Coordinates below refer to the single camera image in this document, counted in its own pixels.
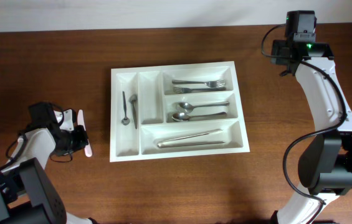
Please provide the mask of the pink plastic knife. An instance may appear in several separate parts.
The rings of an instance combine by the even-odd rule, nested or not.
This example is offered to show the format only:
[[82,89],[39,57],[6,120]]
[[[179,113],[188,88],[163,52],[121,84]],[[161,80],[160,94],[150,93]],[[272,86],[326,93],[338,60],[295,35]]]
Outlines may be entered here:
[[[87,132],[86,127],[85,127],[85,120],[84,120],[83,110],[78,110],[78,113],[77,113],[77,124],[81,125],[83,127],[84,131]],[[91,148],[91,144],[90,144],[89,138],[87,138],[87,145],[84,148],[84,152],[85,152],[85,155],[87,157],[92,157],[93,156],[93,152],[92,152],[92,148]]]

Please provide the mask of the small thin steel teaspoon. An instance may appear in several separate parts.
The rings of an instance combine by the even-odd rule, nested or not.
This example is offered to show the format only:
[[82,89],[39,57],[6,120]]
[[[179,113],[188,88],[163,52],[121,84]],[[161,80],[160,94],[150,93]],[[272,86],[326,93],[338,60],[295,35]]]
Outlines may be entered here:
[[126,97],[125,97],[125,92],[122,91],[122,100],[123,100],[123,112],[124,112],[124,117],[121,120],[122,125],[127,126],[130,123],[130,119],[127,116],[127,104],[126,104]]

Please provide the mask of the steel teaspoon patterned handle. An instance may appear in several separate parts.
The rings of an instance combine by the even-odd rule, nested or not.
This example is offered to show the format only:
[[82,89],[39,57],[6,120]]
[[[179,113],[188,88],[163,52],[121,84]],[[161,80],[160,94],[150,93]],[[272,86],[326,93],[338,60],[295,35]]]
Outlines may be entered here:
[[137,109],[136,109],[136,103],[138,101],[137,95],[131,95],[129,98],[129,102],[131,103],[132,107],[132,114],[133,114],[133,122],[134,122],[134,127],[135,129],[138,129],[138,120],[137,120]]

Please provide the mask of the steel fork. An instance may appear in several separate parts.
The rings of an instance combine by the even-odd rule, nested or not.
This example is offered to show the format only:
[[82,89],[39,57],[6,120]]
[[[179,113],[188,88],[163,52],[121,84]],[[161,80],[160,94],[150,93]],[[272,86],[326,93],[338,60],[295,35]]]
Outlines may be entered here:
[[226,91],[226,87],[217,88],[186,88],[186,87],[173,87],[173,91],[177,94],[199,93],[199,92],[213,92],[213,91]]
[[216,80],[216,81],[208,81],[208,82],[186,81],[186,80],[172,80],[171,82],[174,85],[202,84],[202,85],[206,85],[209,88],[225,87],[225,85],[226,85],[226,82],[224,80]]

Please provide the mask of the large steel tablespoon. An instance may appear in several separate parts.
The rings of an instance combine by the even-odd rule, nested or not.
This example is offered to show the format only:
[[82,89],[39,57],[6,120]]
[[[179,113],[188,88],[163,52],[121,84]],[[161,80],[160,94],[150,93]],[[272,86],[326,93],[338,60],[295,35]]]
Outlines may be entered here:
[[191,113],[196,108],[203,108],[203,107],[213,107],[213,106],[229,106],[230,103],[228,101],[218,102],[218,103],[209,103],[203,105],[192,105],[188,102],[179,102],[176,103],[176,110],[181,113]]

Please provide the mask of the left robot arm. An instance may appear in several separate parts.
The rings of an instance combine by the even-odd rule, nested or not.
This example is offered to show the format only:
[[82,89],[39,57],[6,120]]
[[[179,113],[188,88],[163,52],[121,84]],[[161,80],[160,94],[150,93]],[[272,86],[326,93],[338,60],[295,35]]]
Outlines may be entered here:
[[82,110],[63,110],[48,102],[28,107],[31,122],[20,130],[6,152],[0,167],[0,224],[78,223],[94,224],[93,218],[80,218],[66,211],[65,205],[45,173],[54,156],[73,157],[84,150],[92,156]]

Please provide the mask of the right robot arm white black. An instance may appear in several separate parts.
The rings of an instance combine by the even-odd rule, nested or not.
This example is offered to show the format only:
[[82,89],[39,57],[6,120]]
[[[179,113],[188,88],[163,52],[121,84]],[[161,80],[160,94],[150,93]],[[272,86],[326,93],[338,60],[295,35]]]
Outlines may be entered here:
[[330,46],[316,41],[314,11],[289,11],[285,38],[269,58],[303,88],[315,131],[285,150],[282,169],[294,193],[271,223],[313,223],[332,201],[352,190],[352,111],[336,76]]

